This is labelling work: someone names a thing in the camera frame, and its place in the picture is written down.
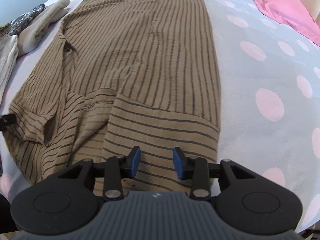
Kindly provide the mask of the brown striped shirt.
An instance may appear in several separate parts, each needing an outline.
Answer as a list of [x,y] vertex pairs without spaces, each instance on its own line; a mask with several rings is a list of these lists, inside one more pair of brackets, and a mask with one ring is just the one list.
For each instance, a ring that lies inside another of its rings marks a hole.
[[215,159],[220,100],[204,0],[83,0],[13,98],[3,135],[30,184],[139,146],[126,189],[189,191],[172,150]]

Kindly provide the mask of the white folded towel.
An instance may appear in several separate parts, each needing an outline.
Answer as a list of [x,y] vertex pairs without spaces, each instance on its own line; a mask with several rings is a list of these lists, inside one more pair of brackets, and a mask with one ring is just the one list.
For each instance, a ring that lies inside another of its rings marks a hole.
[[6,36],[1,40],[1,100],[18,56],[18,36]]

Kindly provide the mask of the tan folded garment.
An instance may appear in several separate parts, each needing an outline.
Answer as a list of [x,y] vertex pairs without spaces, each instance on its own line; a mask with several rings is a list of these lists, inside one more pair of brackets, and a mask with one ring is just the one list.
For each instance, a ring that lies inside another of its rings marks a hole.
[[37,48],[43,37],[46,35],[51,24],[63,18],[68,10],[70,0],[58,0],[49,5],[36,16],[18,36],[18,57],[21,57]]

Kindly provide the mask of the dark floral garment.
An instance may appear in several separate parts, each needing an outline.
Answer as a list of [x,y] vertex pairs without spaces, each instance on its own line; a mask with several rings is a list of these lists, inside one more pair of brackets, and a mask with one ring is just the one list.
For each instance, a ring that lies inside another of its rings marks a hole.
[[29,12],[23,13],[10,22],[8,35],[19,35],[30,23],[45,9],[45,5],[39,4]]

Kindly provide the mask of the polka dot bed sheet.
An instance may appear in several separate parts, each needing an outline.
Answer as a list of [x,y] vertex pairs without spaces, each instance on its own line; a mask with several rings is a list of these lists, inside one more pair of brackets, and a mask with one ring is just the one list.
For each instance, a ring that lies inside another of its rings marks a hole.
[[[70,0],[70,9],[81,1]],[[204,1],[222,86],[216,160],[293,191],[303,204],[301,232],[319,221],[319,47],[253,0]]]

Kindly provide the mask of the pink pillow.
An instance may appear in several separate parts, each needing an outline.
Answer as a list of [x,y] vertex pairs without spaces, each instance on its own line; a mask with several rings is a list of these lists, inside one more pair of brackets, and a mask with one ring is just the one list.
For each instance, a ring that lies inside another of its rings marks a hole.
[[319,26],[300,0],[253,0],[262,14],[319,45]]

